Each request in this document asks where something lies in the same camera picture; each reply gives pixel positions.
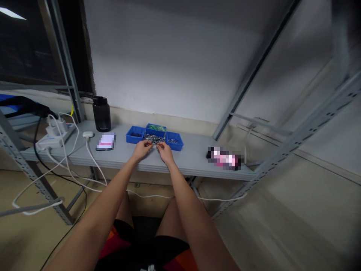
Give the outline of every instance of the black water bottle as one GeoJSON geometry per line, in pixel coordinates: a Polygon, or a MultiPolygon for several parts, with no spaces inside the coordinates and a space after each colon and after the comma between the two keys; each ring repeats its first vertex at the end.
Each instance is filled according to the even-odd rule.
{"type": "Polygon", "coordinates": [[[93,112],[95,127],[99,132],[109,132],[112,129],[110,122],[110,106],[108,100],[102,96],[93,98],[93,112]]]}

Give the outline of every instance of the ceiling light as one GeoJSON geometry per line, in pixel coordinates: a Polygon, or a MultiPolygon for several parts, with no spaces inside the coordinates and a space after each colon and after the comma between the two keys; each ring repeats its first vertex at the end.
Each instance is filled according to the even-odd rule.
{"type": "Polygon", "coordinates": [[[12,18],[16,18],[16,19],[22,19],[22,20],[26,20],[25,18],[17,15],[16,13],[6,9],[6,8],[0,8],[0,12],[12,17],[12,18]]]}

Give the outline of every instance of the green items in bin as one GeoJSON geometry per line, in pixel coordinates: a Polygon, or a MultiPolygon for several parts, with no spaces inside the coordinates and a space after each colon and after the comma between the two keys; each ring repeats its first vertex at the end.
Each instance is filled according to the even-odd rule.
{"type": "Polygon", "coordinates": [[[167,129],[164,126],[161,126],[161,125],[148,124],[147,128],[157,130],[157,131],[161,131],[161,132],[166,132],[167,131],[167,129]]]}

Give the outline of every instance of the white power strip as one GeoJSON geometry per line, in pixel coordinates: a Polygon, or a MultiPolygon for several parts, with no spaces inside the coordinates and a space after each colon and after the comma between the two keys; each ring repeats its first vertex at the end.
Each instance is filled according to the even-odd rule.
{"type": "MultiPolygon", "coordinates": [[[[67,123],[67,126],[68,126],[68,131],[61,133],[64,142],[67,140],[67,138],[70,136],[72,131],[74,131],[75,129],[75,125],[73,123],[67,123]]],[[[36,143],[36,148],[40,151],[45,150],[46,148],[49,147],[55,149],[55,148],[61,148],[62,146],[63,146],[63,142],[61,141],[60,135],[53,137],[50,135],[46,135],[36,143]]]]}

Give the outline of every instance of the white wire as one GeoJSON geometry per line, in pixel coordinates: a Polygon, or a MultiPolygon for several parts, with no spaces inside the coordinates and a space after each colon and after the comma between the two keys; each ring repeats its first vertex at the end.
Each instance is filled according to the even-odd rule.
{"type": "Polygon", "coordinates": [[[102,174],[102,176],[103,176],[103,178],[104,178],[104,181],[105,181],[105,185],[108,185],[107,182],[106,182],[106,178],[105,178],[105,176],[104,176],[104,174],[103,174],[103,172],[102,172],[102,169],[100,168],[100,166],[98,165],[98,163],[95,161],[93,155],[92,155],[91,152],[90,152],[90,149],[89,149],[89,137],[86,138],[86,143],[85,143],[85,145],[86,145],[86,149],[88,150],[88,153],[89,153],[90,157],[93,159],[94,163],[97,165],[100,173],[102,174]]]}
{"type": "MultiPolygon", "coordinates": [[[[56,121],[56,119],[55,119],[55,117],[54,117],[53,115],[49,115],[49,116],[52,117],[52,118],[55,120],[55,125],[56,125],[56,127],[57,127],[57,129],[58,129],[58,131],[59,131],[60,138],[61,138],[61,142],[62,142],[62,144],[63,144],[65,161],[66,161],[66,163],[67,163],[67,168],[68,168],[68,171],[69,171],[70,176],[73,178],[74,181],[76,181],[76,182],[77,182],[78,184],[80,184],[81,186],[83,186],[83,187],[85,187],[85,188],[88,188],[88,189],[90,189],[90,190],[92,190],[92,191],[95,191],[95,192],[101,192],[102,190],[96,190],[96,189],[90,188],[90,187],[82,184],[81,182],[79,182],[79,181],[73,176],[73,174],[72,174],[72,172],[71,172],[71,170],[70,170],[70,167],[69,167],[68,156],[67,156],[67,152],[66,152],[66,149],[65,149],[65,142],[64,142],[63,136],[61,135],[61,130],[60,130],[60,128],[59,128],[59,124],[58,124],[58,122],[56,121]]],[[[74,125],[75,125],[76,129],[78,130],[77,136],[79,136],[79,128],[78,128],[78,126],[75,124],[75,122],[74,122],[74,125]]]]}
{"type": "Polygon", "coordinates": [[[240,196],[238,198],[233,198],[233,199],[206,199],[206,198],[201,198],[201,197],[197,197],[197,198],[202,199],[202,200],[208,200],[208,201],[235,201],[235,200],[244,198],[246,195],[247,195],[247,193],[245,193],[243,196],[240,196]]]}
{"type": "Polygon", "coordinates": [[[151,198],[151,197],[160,197],[160,198],[173,198],[174,196],[172,196],[172,197],[167,197],[167,196],[162,196],[162,195],[150,195],[150,196],[141,196],[141,195],[139,195],[138,193],[135,193],[134,191],[131,191],[131,190],[129,190],[129,189],[126,189],[126,191],[128,191],[128,192],[132,192],[132,193],[134,193],[134,194],[136,194],[138,197],[140,197],[140,198],[151,198]]]}
{"type": "MultiPolygon", "coordinates": [[[[91,152],[90,152],[90,149],[89,149],[89,138],[86,139],[86,144],[85,144],[85,145],[86,145],[86,149],[87,149],[89,155],[91,156],[91,158],[93,159],[94,163],[97,165],[100,173],[102,174],[102,176],[103,176],[103,178],[104,178],[104,181],[105,181],[105,184],[102,183],[102,182],[93,180],[93,179],[88,179],[88,178],[81,177],[81,176],[79,176],[76,172],[74,172],[73,170],[70,169],[70,167],[69,167],[69,162],[68,162],[68,156],[74,152],[76,143],[77,143],[78,138],[79,138],[79,133],[80,133],[80,131],[79,131],[78,126],[77,126],[76,123],[75,123],[75,120],[74,120],[74,117],[73,117],[73,116],[71,116],[71,115],[69,115],[69,114],[66,114],[66,113],[59,113],[59,115],[60,115],[60,114],[70,116],[70,117],[72,118],[73,122],[74,122],[74,125],[75,125],[76,129],[77,129],[77,135],[76,135],[76,139],[75,139],[73,148],[72,148],[72,150],[71,150],[71,152],[70,152],[69,154],[66,154],[65,142],[64,142],[63,137],[61,136],[61,140],[62,140],[62,144],[63,144],[63,150],[64,150],[64,155],[65,155],[65,156],[64,156],[64,158],[63,158],[60,162],[58,162],[54,157],[51,156],[50,151],[49,151],[49,148],[46,149],[46,153],[47,153],[47,155],[49,156],[49,158],[50,158],[53,162],[57,163],[57,165],[54,166],[54,167],[53,167],[52,169],[50,169],[49,171],[47,171],[46,173],[44,173],[43,175],[41,175],[40,177],[38,177],[37,179],[35,179],[34,181],[32,181],[30,184],[28,184],[28,185],[14,198],[14,200],[13,200],[13,202],[12,202],[12,205],[13,205],[15,208],[20,208],[20,206],[16,204],[16,201],[19,199],[19,197],[20,197],[33,183],[35,183],[37,180],[39,180],[40,178],[42,178],[42,177],[44,177],[45,175],[47,175],[49,172],[51,172],[52,170],[54,170],[54,169],[57,168],[58,166],[61,166],[61,167],[63,167],[63,168],[68,169],[69,174],[70,174],[70,176],[74,179],[74,181],[76,181],[78,184],[80,184],[80,185],[82,185],[83,187],[88,188],[88,189],[90,189],[90,190],[92,190],[92,191],[101,192],[101,190],[96,190],[96,189],[90,188],[90,187],[88,187],[88,186],[80,183],[80,182],[73,176],[72,172],[73,172],[77,177],[79,177],[79,178],[82,178],[82,179],[85,179],[85,180],[89,180],[89,181],[93,181],[93,182],[97,182],[97,183],[100,183],[100,184],[102,184],[102,185],[107,186],[106,178],[105,178],[105,176],[104,176],[104,174],[103,174],[103,171],[101,170],[100,166],[98,165],[98,163],[96,162],[96,160],[94,159],[93,155],[92,155],[91,152]],[[66,163],[67,163],[67,166],[66,166],[66,167],[65,167],[64,165],[62,165],[62,162],[63,162],[64,160],[66,160],[66,163]]],[[[49,115],[49,117],[52,117],[52,118],[55,120],[56,127],[57,127],[57,129],[58,129],[58,131],[59,131],[59,134],[61,135],[61,131],[60,131],[59,125],[58,125],[55,117],[54,117],[53,115],[49,115]]],[[[248,137],[248,135],[250,134],[251,131],[252,131],[252,129],[250,129],[250,130],[248,131],[248,133],[247,133],[247,135],[246,135],[246,139],[247,139],[247,137],[248,137]]],[[[244,163],[246,163],[246,155],[247,155],[247,148],[246,148],[246,145],[245,145],[245,153],[244,153],[244,156],[245,156],[244,161],[245,161],[245,162],[244,162],[244,163]]],[[[167,197],[167,196],[162,196],[162,195],[141,196],[141,195],[139,195],[138,193],[136,193],[136,192],[134,192],[134,191],[132,191],[132,190],[127,189],[126,191],[132,192],[132,193],[134,193],[135,195],[137,195],[137,196],[140,197],[140,198],[151,198],[151,197],[172,198],[172,197],[167,197]]],[[[206,200],[206,201],[234,201],[234,200],[237,200],[237,199],[241,199],[241,198],[245,197],[246,195],[247,195],[247,194],[245,194],[245,195],[243,195],[243,196],[241,196],[241,197],[238,197],[238,198],[234,198],[234,199],[206,199],[206,198],[201,198],[201,197],[198,197],[198,198],[199,198],[199,199],[202,199],[202,200],[206,200]]],[[[50,205],[50,206],[48,206],[48,207],[41,208],[41,209],[39,209],[39,210],[37,210],[37,211],[35,211],[35,212],[23,212],[23,214],[28,215],[28,216],[29,216],[29,215],[34,215],[34,214],[39,213],[39,212],[41,212],[41,211],[43,211],[43,210],[45,210],[45,209],[47,209],[47,208],[51,208],[51,207],[60,205],[60,204],[63,203],[63,199],[61,199],[61,198],[59,198],[59,199],[60,199],[59,202],[56,202],[56,203],[54,203],[54,204],[52,204],[52,205],[50,205]]]]}
{"type": "MultiPolygon", "coordinates": [[[[172,196],[172,197],[167,197],[167,196],[161,196],[161,195],[141,196],[141,195],[139,195],[138,193],[135,193],[134,191],[131,191],[131,190],[129,190],[129,189],[126,189],[126,191],[132,192],[132,193],[136,194],[138,197],[141,197],[141,198],[151,198],[151,197],[173,198],[173,197],[174,197],[174,196],[172,196]]],[[[247,193],[244,194],[243,196],[240,196],[240,197],[238,197],[238,198],[233,198],[233,199],[206,199],[206,198],[201,198],[201,197],[197,197],[197,198],[202,199],[202,200],[207,200],[207,201],[235,201],[235,200],[244,198],[246,195],[247,195],[247,193]]]]}
{"type": "MultiPolygon", "coordinates": [[[[78,141],[78,137],[79,137],[79,129],[78,129],[78,134],[75,138],[75,142],[74,142],[74,145],[73,145],[73,148],[71,150],[71,152],[68,154],[72,154],[74,149],[75,149],[75,146],[76,146],[76,143],[78,141]]],[[[19,199],[19,197],[33,184],[35,183],[37,180],[41,179],[42,177],[44,177],[45,175],[47,175],[49,172],[51,172],[52,170],[54,170],[55,168],[57,168],[65,159],[66,159],[67,156],[65,156],[56,166],[54,166],[52,169],[48,170],[47,172],[45,172],[43,175],[41,175],[40,177],[38,177],[37,179],[33,180],[30,184],[28,184],[15,198],[14,200],[12,201],[12,206],[15,207],[15,208],[20,208],[19,205],[16,204],[17,200],[19,199]]],[[[49,206],[49,207],[45,207],[45,208],[42,208],[41,210],[44,210],[46,208],[50,208],[50,207],[53,207],[53,205],[49,206]]],[[[38,212],[40,212],[41,210],[38,210],[38,211],[35,211],[35,212],[23,212],[24,215],[34,215],[38,212]]]]}
{"type": "MultiPolygon", "coordinates": [[[[59,162],[50,154],[50,148],[46,148],[46,154],[49,156],[49,158],[50,158],[54,163],[59,163],[59,162]]],[[[63,165],[63,164],[60,164],[59,166],[65,168],[65,169],[68,169],[68,168],[67,168],[65,165],[63,165]]],[[[87,181],[93,181],[93,182],[96,182],[96,183],[99,183],[99,184],[101,184],[101,185],[106,186],[105,183],[103,183],[103,182],[100,182],[100,181],[97,181],[97,180],[94,180],[94,179],[89,179],[89,178],[81,177],[81,176],[79,176],[79,174],[76,173],[74,170],[71,170],[71,172],[73,172],[73,174],[74,174],[76,177],[78,177],[78,178],[82,178],[82,179],[87,180],[87,181]]]]}

